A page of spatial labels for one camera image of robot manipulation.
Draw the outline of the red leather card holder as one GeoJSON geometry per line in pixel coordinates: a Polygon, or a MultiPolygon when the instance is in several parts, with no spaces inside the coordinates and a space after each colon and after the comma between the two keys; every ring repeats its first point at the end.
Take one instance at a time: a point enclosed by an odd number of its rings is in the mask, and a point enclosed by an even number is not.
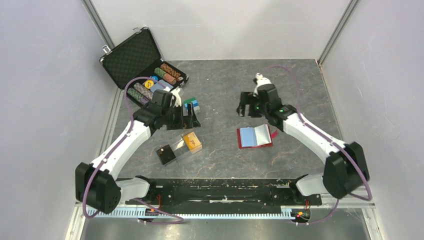
{"type": "Polygon", "coordinates": [[[256,127],[241,127],[237,131],[238,147],[240,149],[272,147],[278,131],[271,131],[267,124],[256,127]]]}

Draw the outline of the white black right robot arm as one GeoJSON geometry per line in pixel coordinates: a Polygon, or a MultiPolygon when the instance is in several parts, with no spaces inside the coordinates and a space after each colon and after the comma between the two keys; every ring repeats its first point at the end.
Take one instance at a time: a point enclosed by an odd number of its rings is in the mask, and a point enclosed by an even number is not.
{"type": "Polygon", "coordinates": [[[290,135],[310,149],[324,163],[322,173],[298,177],[290,185],[289,199],[302,204],[309,196],[330,194],[336,199],[354,196],[354,190],[364,186],[366,201],[372,199],[368,181],[368,166],[362,146],[357,142],[345,143],[322,131],[294,106],[283,104],[274,84],[258,87],[257,91],[243,91],[236,112],[243,117],[265,117],[268,123],[290,135]]]}

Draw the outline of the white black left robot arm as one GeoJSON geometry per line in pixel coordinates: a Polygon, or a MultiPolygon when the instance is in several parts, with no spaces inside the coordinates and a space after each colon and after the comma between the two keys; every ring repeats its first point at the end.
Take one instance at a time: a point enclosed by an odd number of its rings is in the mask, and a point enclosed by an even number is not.
{"type": "Polygon", "coordinates": [[[81,162],[76,167],[76,200],[105,214],[133,199],[145,204],[156,200],[157,190],[147,178],[118,180],[118,175],[134,152],[162,126],[168,131],[200,127],[191,105],[184,114],[181,92],[180,87],[156,90],[152,100],[132,114],[124,131],[105,152],[91,163],[81,162]]]}

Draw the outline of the clear plastic card box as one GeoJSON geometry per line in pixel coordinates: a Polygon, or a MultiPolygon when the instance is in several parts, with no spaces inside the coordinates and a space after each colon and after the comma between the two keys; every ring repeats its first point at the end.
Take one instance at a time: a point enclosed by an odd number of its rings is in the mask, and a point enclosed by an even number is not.
{"type": "Polygon", "coordinates": [[[188,134],[190,132],[195,132],[195,131],[194,130],[185,131],[182,134],[177,135],[176,137],[168,140],[165,144],[162,144],[159,147],[159,148],[161,148],[162,146],[165,146],[165,145],[170,145],[171,146],[172,150],[174,151],[174,153],[175,153],[175,155],[177,157],[176,160],[172,161],[171,163],[176,162],[176,161],[179,161],[179,160],[184,160],[184,159],[190,158],[192,155],[195,154],[195,153],[192,154],[190,152],[190,150],[188,149],[187,145],[185,144],[185,142],[183,140],[183,135],[188,134]]]}

